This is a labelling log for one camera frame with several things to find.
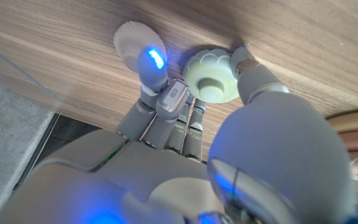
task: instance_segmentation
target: gray floor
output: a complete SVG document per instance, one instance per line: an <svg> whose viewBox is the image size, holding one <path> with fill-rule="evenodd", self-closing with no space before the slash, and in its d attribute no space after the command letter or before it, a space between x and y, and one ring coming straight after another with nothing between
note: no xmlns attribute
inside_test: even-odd
<svg viewBox="0 0 358 224"><path fill-rule="evenodd" d="M52 116L0 85L0 206L11 195Z"/></svg>

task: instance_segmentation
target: white plastic knob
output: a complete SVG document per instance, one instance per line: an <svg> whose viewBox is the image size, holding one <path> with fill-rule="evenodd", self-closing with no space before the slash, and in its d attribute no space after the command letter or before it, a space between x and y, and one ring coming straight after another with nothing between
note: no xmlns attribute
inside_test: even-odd
<svg viewBox="0 0 358 224"><path fill-rule="evenodd" d="M230 54L221 49L202 50L192 56L183 71L190 93L207 103L226 103L239 97L230 68Z"/></svg>
<svg viewBox="0 0 358 224"><path fill-rule="evenodd" d="M126 67L136 73L139 54L146 48L156 49L167 61L167 50L160 36L140 22L129 21L121 25L114 34L114 46Z"/></svg>

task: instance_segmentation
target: round knob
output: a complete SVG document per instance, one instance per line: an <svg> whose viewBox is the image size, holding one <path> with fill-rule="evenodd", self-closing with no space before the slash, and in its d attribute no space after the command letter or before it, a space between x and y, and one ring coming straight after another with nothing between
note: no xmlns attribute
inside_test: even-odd
<svg viewBox="0 0 358 224"><path fill-rule="evenodd" d="M224 86L212 78L204 78L198 82L199 94L203 101L220 101L224 96Z"/></svg>
<svg viewBox="0 0 358 224"><path fill-rule="evenodd" d="M230 56L224 50L214 49L202 50L189 59L183 78L195 98L207 103L225 103L239 96Z"/></svg>

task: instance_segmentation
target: wooden surface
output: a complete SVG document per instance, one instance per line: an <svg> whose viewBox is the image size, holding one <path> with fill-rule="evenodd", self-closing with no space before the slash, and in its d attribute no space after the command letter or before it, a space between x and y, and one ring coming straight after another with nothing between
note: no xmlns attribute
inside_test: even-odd
<svg viewBox="0 0 358 224"><path fill-rule="evenodd" d="M248 49L323 116L358 108L358 1L0 0L0 82L47 109L114 130L140 81L112 38L125 21L160 34L172 77L197 51ZM208 105L210 144L236 99Z"/></svg>

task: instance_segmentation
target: blue led light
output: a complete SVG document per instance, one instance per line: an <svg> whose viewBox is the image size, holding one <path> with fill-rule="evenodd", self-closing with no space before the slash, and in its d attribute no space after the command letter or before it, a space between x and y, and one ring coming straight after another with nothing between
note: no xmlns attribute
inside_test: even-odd
<svg viewBox="0 0 358 224"><path fill-rule="evenodd" d="M102 213L91 219L88 224L123 224L118 217L113 214Z"/></svg>
<svg viewBox="0 0 358 224"><path fill-rule="evenodd" d="M233 191L233 185L231 185L229 183L229 181L227 181L224 177L222 177L221 175L217 175L216 176L217 180L218 180L218 184L221 186L221 188L223 188L225 191L228 192L232 192Z"/></svg>
<svg viewBox="0 0 358 224"><path fill-rule="evenodd" d="M165 64L164 60L162 59L160 54L155 49L149 50L148 53L152 58L154 58L155 65L157 66L158 69L161 69L162 67L164 67L164 64Z"/></svg>

